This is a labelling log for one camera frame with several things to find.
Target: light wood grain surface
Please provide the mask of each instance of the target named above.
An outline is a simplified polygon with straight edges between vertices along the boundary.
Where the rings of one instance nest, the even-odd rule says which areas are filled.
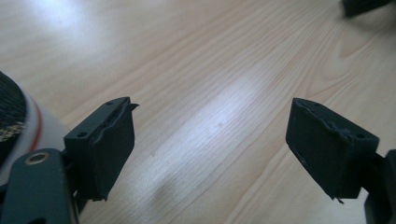
[[[131,96],[136,142],[82,223],[364,223],[285,143],[292,97],[396,147],[396,8],[334,0],[2,1],[0,70],[70,129]]]

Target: wooden table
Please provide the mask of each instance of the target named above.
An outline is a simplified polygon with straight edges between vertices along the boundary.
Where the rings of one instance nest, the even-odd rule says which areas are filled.
[[[330,0],[3,1],[0,70],[70,129],[131,96],[136,142],[82,223],[364,223],[285,143],[293,97],[396,147],[396,14]]]

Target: black mesh fabric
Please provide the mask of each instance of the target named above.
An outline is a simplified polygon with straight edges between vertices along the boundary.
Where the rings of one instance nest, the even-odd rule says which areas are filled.
[[[0,72],[0,167],[25,127],[26,102],[15,82]]]

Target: screw hole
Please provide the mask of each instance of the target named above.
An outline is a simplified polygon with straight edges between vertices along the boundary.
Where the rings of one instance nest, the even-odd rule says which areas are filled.
[[[39,153],[36,153],[36,154],[28,157],[26,159],[25,163],[28,165],[35,165],[35,164],[45,161],[49,156],[50,156],[50,154],[47,152],[39,152]]]
[[[77,134],[77,137],[83,137],[83,136],[85,136],[85,135],[87,135],[87,133],[78,133],[78,134]]]

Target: black plastic bracket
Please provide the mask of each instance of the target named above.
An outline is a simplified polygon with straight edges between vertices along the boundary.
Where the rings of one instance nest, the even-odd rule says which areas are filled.
[[[361,188],[368,224],[396,224],[396,150],[384,159],[379,139],[324,105],[295,98],[286,141],[305,170],[332,198],[355,199]]]
[[[138,105],[129,97],[109,101],[64,137],[65,155],[78,168],[78,197],[107,199],[134,148],[131,112]]]
[[[342,4],[347,18],[358,16],[390,3],[390,0],[343,0]]]
[[[40,149],[14,162],[2,223],[78,223],[59,150]]]

